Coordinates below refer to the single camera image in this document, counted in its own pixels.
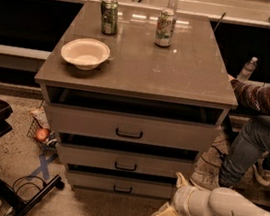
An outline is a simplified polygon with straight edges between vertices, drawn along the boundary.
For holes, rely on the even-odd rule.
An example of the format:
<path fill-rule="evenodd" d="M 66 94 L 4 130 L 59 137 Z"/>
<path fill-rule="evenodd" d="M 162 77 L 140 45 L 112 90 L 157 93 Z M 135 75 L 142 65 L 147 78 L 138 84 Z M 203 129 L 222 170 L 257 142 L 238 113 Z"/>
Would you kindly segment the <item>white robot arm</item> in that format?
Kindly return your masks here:
<path fill-rule="evenodd" d="M 176 192 L 151 216 L 270 216 L 233 189 L 200 190 L 177 173 Z"/>

